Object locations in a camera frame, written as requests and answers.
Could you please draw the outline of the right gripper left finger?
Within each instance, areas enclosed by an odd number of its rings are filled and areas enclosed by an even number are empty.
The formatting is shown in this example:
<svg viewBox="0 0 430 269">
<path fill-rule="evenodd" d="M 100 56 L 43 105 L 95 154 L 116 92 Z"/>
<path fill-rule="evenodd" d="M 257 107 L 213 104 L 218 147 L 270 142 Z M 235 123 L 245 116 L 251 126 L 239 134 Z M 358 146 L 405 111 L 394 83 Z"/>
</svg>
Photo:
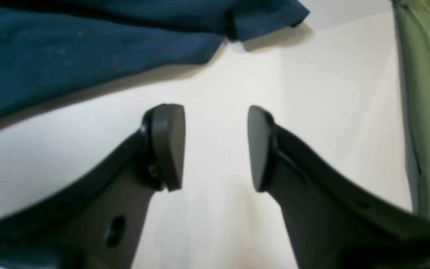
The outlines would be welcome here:
<svg viewBox="0 0 430 269">
<path fill-rule="evenodd" d="M 183 185 L 186 114 L 149 109 L 139 129 L 53 196 L 0 219 L 0 269 L 129 269 L 157 191 Z"/>
</svg>

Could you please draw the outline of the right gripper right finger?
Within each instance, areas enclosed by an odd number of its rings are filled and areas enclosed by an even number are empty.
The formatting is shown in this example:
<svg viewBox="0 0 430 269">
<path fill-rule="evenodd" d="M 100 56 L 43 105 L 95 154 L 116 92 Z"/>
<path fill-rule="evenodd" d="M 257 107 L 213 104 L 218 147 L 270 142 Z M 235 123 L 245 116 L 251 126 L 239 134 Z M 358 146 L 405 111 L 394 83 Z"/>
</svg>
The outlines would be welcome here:
<svg viewBox="0 0 430 269">
<path fill-rule="evenodd" d="M 280 206 L 300 269 L 430 269 L 430 221 L 355 185 L 252 105 L 252 182 Z"/>
</svg>

